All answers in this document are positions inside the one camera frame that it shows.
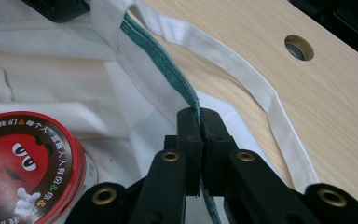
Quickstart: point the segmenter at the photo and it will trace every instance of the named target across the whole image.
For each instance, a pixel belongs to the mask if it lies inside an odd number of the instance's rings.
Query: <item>metal ring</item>
[[[331,189],[318,189],[318,196],[326,203],[335,207],[345,207],[347,200]]]
[[[108,196],[102,197],[103,193],[107,193]],[[103,189],[98,189],[92,195],[92,201],[97,205],[105,205],[105,204],[108,204],[108,203],[111,203],[112,201],[114,201],[116,197],[117,197],[117,191],[115,189],[103,188]]]
[[[254,161],[255,160],[255,156],[248,152],[239,152],[239,153],[237,153],[237,157],[241,161]]]
[[[177,161],[180,156],[176,152],[166,152],[162,155],[162,159],[165,161]]]

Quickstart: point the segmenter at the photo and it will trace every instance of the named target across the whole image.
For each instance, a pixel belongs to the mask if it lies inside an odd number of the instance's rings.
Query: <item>canvas bag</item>
[[[0,0],[0,113],[49,115],[79,139],[98,164],[99,182],[125,187],[147,175],[176,113],[208,107],[220,113],[239,148],[268,157],[235,109],[186,77],[145,28],[218,64],[266,111],[298,191],[318,182],[275,90],[241,56],[191,24],[138,0],[94,0],[91,11],[63,24],[21,1]],[[223,199],[188,198],[186,223],[227,223]]]

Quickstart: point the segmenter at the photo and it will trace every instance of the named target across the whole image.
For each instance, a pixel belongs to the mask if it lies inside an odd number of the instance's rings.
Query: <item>wood grain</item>
[[[189,21],[236,50],[279,93],[321,181],[358,199],[358,53],[286,1],[145,0]],[[303,62],[284,45],[306,39],[314,57]],[[190,82],[233,104],[290,182],[266,115],[235,79],[198,56],[160,41]]]

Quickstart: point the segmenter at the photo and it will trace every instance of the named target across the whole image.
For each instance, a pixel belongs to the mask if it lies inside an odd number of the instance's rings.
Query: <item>cartoon character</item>
[[[17,203],[14,214],[29,215],[40,197],[31,192],[47,169],[48,150],[37,138],[27,134],[0,137],[0,207]]]

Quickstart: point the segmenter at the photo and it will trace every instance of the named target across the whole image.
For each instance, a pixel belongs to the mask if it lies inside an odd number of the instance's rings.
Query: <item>cartoon face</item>
[[[48,169],[48,150],[34,136],[0,137],[0,206],[16,202],[17,190],[34,190]]]

